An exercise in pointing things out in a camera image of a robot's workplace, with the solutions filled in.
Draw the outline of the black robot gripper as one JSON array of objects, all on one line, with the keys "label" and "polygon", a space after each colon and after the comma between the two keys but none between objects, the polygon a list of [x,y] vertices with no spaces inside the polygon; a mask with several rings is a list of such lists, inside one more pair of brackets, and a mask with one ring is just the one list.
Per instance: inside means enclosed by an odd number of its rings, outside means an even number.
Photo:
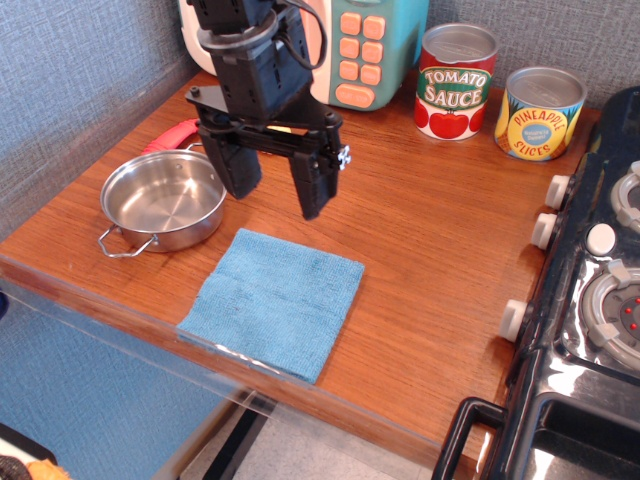
[{"label": "black robot gripper", "polygon": [[192,92],[198,133],[227,192],[247,197],[262,179],[258,152],[289,158],[302,215],[317,218],[351,161],[341,117],[314,99],[303,1],[192,1],[196,42],[219,85]]}]

